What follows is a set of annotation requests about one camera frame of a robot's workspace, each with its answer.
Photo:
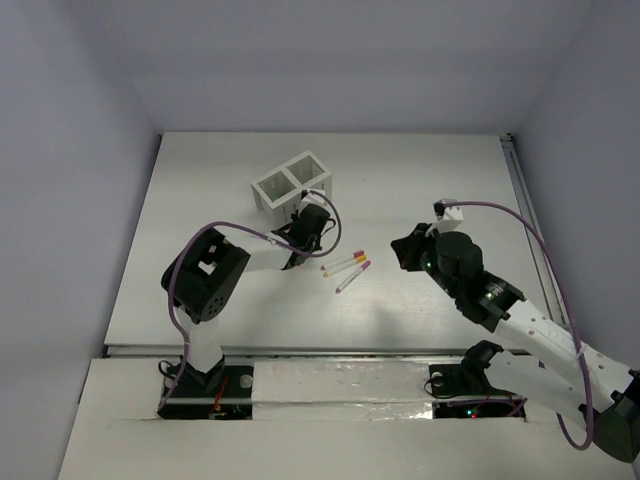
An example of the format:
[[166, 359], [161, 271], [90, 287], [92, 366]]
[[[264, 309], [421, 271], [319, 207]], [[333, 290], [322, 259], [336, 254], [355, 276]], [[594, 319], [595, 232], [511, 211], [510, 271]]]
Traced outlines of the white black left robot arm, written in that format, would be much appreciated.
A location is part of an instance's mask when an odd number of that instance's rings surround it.
[[268, 233], [218, 221], [194, 234], [161, 278], [170, 320], [183, 339], [180, 363], [164, 372], [170, 379], [165, 399], [186, 392], [212, 396], [221, 390], [225, 357], [218, 317], [241, 277], [254, 271], [287, 271], [322, 257], [322, 238], [333, 228], [342, 234], [334, 206], [311, 201]]

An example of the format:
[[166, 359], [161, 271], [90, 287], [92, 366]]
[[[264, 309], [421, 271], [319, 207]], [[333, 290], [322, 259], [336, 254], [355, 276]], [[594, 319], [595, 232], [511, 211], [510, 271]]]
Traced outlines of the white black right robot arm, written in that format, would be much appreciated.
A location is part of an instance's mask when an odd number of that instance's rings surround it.
[[610, 457], [639, 455], [639, 373], [550, 320], [525, 295], [484, 267], [479, 246], [463, 233], [420, 223], [392, 241], [399, 266], [426, 273], [464, 318], [525, 351], [518, 357], [482, 340], [457, 364], [434, 366], [429, 382], [443, 398], [512, 392], [584, 428]]

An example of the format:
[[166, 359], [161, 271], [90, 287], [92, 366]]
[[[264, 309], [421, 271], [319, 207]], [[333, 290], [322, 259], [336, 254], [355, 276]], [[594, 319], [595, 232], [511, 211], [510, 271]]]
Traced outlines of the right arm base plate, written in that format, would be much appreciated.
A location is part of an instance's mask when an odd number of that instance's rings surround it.
[[463, 396], [488, 396], [492, 387], [485, 368], [466, 363], [429, 366], [429, 391], [438, 400]]

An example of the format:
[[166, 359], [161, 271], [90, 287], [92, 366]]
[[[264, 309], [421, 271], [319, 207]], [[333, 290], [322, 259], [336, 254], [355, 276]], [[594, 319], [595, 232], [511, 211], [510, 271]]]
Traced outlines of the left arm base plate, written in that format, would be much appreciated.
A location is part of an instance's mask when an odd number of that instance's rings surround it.
[[165, 362], [159, 366], [165, 377], [161, 393], [161, 406], [157, 414], [165, 420], [250, 420], [253, 415], [252, 365], [228, 365], [214, 374], [211, 388], [199, 385], [184, 373], [169, 399], [169, 392], [178, 365]]

